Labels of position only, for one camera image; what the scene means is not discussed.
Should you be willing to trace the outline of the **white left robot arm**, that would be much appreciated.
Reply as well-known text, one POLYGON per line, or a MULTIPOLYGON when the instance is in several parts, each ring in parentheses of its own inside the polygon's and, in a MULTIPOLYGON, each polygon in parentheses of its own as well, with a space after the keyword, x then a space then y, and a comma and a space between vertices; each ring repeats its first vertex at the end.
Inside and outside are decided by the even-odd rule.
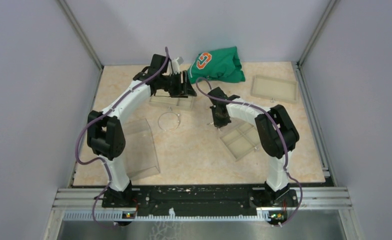
POLYGON ((87 146, 99 158, 109 179, 108 188, 116 191, 114 201, 122 207, 129 206, 134 199, 124 163, 126 147, 123 125, 132 113, 157 91, 165 91, 171 98, 196 97, 188 73, 181 70, 181 57, 154 54, 149 66, 144 67, 133 78, 129 87, 110 105, 101 111, 88 114, 86 126, 87 146))

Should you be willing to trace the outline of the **beige ring roll tray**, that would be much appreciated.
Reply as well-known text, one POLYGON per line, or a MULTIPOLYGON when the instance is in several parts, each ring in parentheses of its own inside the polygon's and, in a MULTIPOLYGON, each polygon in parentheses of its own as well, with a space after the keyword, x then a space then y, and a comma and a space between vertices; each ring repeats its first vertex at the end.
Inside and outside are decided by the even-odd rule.
POLYGON ((169 97, 169 96, 152 96, 149 105, 161 108, 172 108, 183 111, 191 111, 193 109, 195 97, 169 97))

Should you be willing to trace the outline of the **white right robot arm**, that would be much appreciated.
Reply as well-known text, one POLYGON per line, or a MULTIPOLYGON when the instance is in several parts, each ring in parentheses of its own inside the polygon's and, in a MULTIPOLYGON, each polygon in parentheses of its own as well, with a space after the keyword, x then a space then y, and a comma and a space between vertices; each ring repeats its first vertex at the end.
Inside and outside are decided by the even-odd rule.
POLYGON ((237 95, 227 96, 217 87, 206 96, 212 102, 214 125, 221 128, 232 119, 245 121, 255 127, 261 147, 269 155, 265 199, 271 206, 280 205, 285 199, 283 189, 289 184, 289 163, 299 141, 299 133, 287 110, 282 105, 261 107, 237 95))

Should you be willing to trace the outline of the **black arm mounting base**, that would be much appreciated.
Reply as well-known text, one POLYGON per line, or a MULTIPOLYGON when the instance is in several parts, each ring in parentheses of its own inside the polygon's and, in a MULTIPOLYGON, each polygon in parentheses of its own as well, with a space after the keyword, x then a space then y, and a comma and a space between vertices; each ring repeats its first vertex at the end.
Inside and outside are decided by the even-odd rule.
POLYGON ((108 189, 101 199, 102 207, 129 207, 139 217, 166 216, 170 209, 179 217, 253 216, 259 207, 288 210, 298 205, 295 190, 273 192, 266 183, 131 185, 124 192, 108 189))

